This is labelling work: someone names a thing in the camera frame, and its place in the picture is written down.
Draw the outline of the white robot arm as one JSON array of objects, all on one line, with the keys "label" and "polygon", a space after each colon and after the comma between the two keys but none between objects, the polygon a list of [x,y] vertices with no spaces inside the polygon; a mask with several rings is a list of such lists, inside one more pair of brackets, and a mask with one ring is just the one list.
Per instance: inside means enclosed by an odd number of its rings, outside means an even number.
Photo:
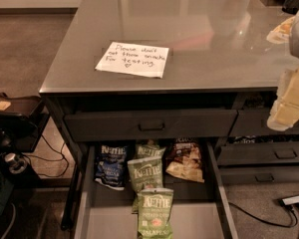
[{"label": "white robot arm", "polygon": [[[290,54],[299,59],[299,10],[270,31],[266,40],[273,44],[288,44]],[[280,77],[277,99],[273,103],[267,126],[284,131],[299,120],[299,67],[286,70]]]}]

